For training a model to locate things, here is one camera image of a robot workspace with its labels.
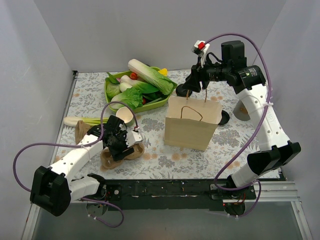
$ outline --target table surface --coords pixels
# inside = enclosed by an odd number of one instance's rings
[[[190,70],[171,70],[168,77],[177,84],[185,81]],[[67,116],[98,118],[106,104],[104,84],[107,73],[79,73]],[[140,112],[137,119],[145,140],[144,154],[135,160],[125,160],[112,170],[103,168],[100,155],[92,157],[76,175],[81,178],[89,173],[103,176],[105,179],[211,179],[247,142],[254,132],[251,121],[240,121],[233,115],[238,102],[234,90],[224,82],[210,83],[208,99],[219,101],[223,109],[230,114],[230,121],[219,126],[212,136],[206,151],[164,145],[165,116],[168,104]],[[192,98],[204,99],[204,91],[193,93]],[[104,116],[114,114],[107,109]],[[61,144],[75,144],[75,128],[64,126],[59,140]],[[227,178],[247,162],[247,155],[259,150],[255,139],[251,145],[230,165],[221,178]],[[60,160],[70,148],[59,147],[55,160]],[[277,170],[266,173],[264,178],[279,178]]]

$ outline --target black cap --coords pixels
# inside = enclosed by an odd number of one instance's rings
[[[176,87],[176,89],[175,89],[175,93],[176,93],[176,95],[177,95],[178,97],[184,97],[184,98],[185,98],[185,97],[187,96],[188,90],[182,88],[182,86],[183,86],[183,84],[178,85],[178,86]]]
[[[222,115],[222,118],[218,124],[219,126],[223,126],[223,125],[227,124],[230,120],[230,115],[226,111],[222,110],[221,115]]]

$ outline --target paper bag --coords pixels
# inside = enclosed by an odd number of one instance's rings
[[[165,116],[164,144],[206,150],[222,118],[216,101],[171,96]]]

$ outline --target white wall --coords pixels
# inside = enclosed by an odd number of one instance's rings
[[[262,47],[276,114],[290,139],[302,148],[284,173],[297,184],[314,239],[320,239],[319,12],[319,1],[288,0]]]
[[[286,0],[34,0],[66,61],[82,72],[123,71],[132,58],[168,69],[197,62],[196,40],[239,32],[262,46]],[[216,41],[212,51],[221,52]],[[249,63],[256,53],[247,49]]]
[[[54,142],[72,71],[32,0],[0,0],[0,239],[20,239],[29,193],[15,182],[12,163],[27,144]],[[18,159],[18,175],[31,187],[53,149],[34,147]]]

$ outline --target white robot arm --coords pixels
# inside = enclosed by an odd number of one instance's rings
[[[103,197],[106,180],[96,174],[74,180],[75,174],[90,159],[109,148],[113,160],[118,161],[134,152],[133,145],[143,141],[137,130],[122,129],[124,122],[116,116],[110,116],[103,125],[103,138],[93,143],[101,135],[100,125],[93,126],[78,144],[82,146],[70,151],[59,161],[49,167],[40,166],[34,173],[30,200],[55,216],[61,215],[70,202],[84,196]]]
[[[260,151],[249,154],[247,164],[228,177],[227,188],[239,188],[287,164],[301,151],[301,147],[298,142],[290,141],[272,104],[266,102],[265,77],[258,66],[247,66],[244,43],[239,40],[222,43],[222,60],[211,52],[207,54],[207,51],[208,44],[204,41],[197,41],[193,46],[192,52],[198,55],[198,63],[191,67],[191,74],[186,78],[183,89],[199,93],[201,89],[208,87],[209,82],[226,81],[244,104],[255,128],[262,119],[265,106],[268,105],[257,134]],[[210,55],[216,58],[216,63],[211,62]]]

